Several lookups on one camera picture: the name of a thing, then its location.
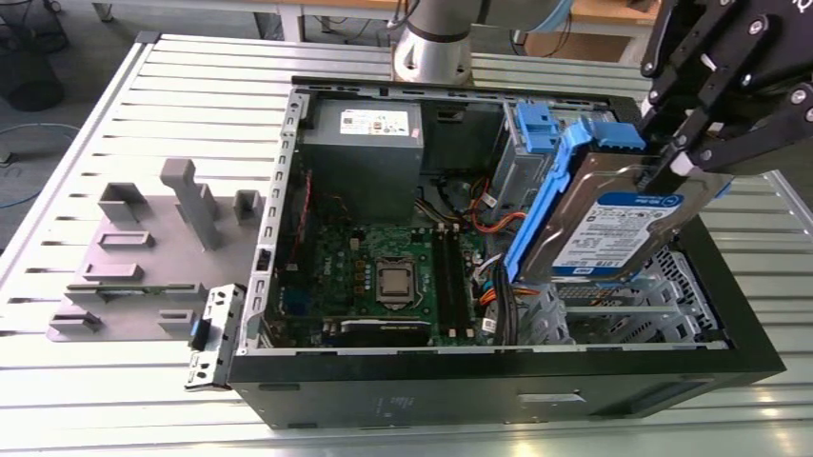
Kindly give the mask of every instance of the slotted metal surface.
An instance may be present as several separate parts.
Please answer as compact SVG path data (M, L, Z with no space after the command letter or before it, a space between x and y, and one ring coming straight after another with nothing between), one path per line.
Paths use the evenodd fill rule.
M720 455L813 453L813 243L781 176L737 180L704 213L788 371L637 421L270 431L238 395L184 393L180 342L53 344L43 333L111 181L170 194L167 157L192 157L215 195L266 192L294 74L387 79L360 47L166 35L138 45L0 258L0 451L87 455ZM475 55L475 84L611 93L647 84L613 64Z

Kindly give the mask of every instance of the ram slot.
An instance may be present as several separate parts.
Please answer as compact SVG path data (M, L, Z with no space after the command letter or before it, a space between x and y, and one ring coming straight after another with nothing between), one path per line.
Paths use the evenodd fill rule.
M449 274L457 336L458 338L466 338L471 321L469 318L469 305L466 303L465 262L462 252L459 251L459 235L455 231L446 234L446 271Z
M451 336L457 333L455 302L453 299L453 283L449 277L446 238L447 233L443 228L439 228L433 232L433 273L434 293L437 296L437 322L441 327L441 334Z

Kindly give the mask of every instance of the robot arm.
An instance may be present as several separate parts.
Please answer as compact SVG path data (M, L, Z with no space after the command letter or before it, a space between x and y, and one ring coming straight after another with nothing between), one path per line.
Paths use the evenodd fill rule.
M394 66L410 82L462 85L471 76L473 24L527 31L553 30L573 0L413 0Z
M651 109L638 125L659 159L639 191L694 169L756 174L813 138L809 0L666 0L642 60Z

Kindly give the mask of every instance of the red cable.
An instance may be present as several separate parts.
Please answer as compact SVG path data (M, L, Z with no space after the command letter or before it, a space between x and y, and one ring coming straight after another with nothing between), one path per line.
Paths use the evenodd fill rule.
M525 212L513 212L511 214L509 214L506 217L503 217L501 219L501 221L494 224L493 226L482 226L481 223L478 222L478 214L477 214L477 207L481 204L481 202L483 201L483 195L487 192L487 185L489 185L489 180L485 180L483 183L483 192L481 192L481 196L478 197L478 199L474 201L474 203L471 204L471 206L469 207L469 209L471 210L471 224L474 224L474 227L478 231L481 231L482 233L497 233L499 230L502 230L514 219L525 219Z

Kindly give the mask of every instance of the power supply label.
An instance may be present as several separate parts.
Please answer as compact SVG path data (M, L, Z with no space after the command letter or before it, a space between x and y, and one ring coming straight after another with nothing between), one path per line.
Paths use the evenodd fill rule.
M682 195L605 193L590 207L554 261L562 276L613 274L649 239L649 226L673 214Z
M344 109L339 126L343 135L409 136L409 115L406 111Z

